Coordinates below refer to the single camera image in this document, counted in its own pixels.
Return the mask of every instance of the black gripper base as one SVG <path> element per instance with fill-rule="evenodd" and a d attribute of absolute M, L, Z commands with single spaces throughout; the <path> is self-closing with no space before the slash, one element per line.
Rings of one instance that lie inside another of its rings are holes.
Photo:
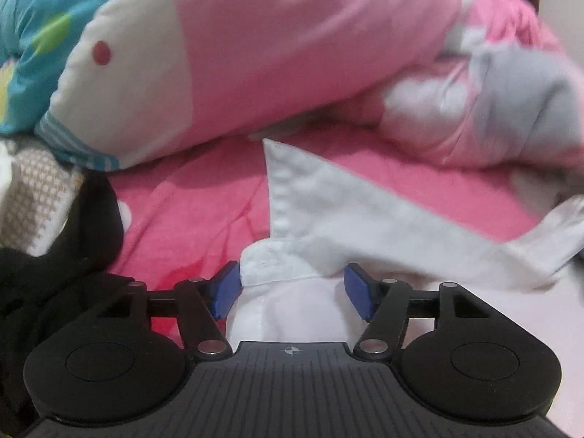
<path fill-rule="evenodd" d="M 425 409 L 384 364 L 345 345 L 242 343 L 198 365 L 182 390 L 135 421 L 104 428 L 45 419 L 30 438 L 566 438 L 543 417 L 459 423 Z"/>

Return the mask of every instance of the metal pivot screw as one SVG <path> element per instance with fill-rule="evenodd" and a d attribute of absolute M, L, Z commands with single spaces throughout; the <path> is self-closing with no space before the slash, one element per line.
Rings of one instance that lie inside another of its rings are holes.
<path fill-rule="evenodd" d="M 197 349 L 206 356 L 216 356 L 226 351 L 227 345 L 218 339 L 209 339 L 208 341 L 200 342 Z"/>
<path fill-rule="evenodd" d="M 381 339 L 366 339 L 361 341 L 359 347 L 367 354 L 381 354 L 387 351 L 387 343 Z"/>

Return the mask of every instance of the blue fabric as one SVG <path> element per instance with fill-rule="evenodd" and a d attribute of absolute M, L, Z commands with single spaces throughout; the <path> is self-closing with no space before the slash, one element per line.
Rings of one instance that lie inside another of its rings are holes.
<path fill-rule="evenodd" d="M 0 0 L 0 65 L 18 60 L 0 134 L 33 130 L 83 29 L 107 0 Z"/>
<path fill-rule="evenodd" d="M 48 110 L 39 124 L 34 127 L 34 133 L 45 140 L 51 146 L 53 155 L 62 161 L 97 171 L 108 172 L 120 169 L 117 158 L 87 146 Z"/>

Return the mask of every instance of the blue gripper pad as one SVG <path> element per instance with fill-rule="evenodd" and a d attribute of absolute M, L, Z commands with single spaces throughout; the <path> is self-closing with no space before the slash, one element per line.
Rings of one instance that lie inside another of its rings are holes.
<path fill-rule="evenodd" d="M 225 319 L 241 293 L 239 263 L 230 261 L 211 281 L 213 286 L 209 311 L 215 320 Z"/>
<path fill-rule="evenodd" d="M 370 321 L 376 306 L 370 295 L 369 286 L 350 265 L 345 267 L 345 292 L 361 319 Z"/>

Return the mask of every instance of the circular black mount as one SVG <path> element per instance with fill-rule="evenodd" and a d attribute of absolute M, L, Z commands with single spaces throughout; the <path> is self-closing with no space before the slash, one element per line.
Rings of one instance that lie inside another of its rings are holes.
<path fill-rule="evenodd" d="M 509 321 L 455 320 L 415 339 L 399 363 L 406 384 L 437 411 L 471 422 L 545 413 L 561 380 L 554 353 Z"/>
<path fill-rule="evenodd" d="M 40 415 L 104 424 L 144 414 L 185 375 L 173 341 L 128 319 L 72 323 L 33 350 L 24 381 Z"/>

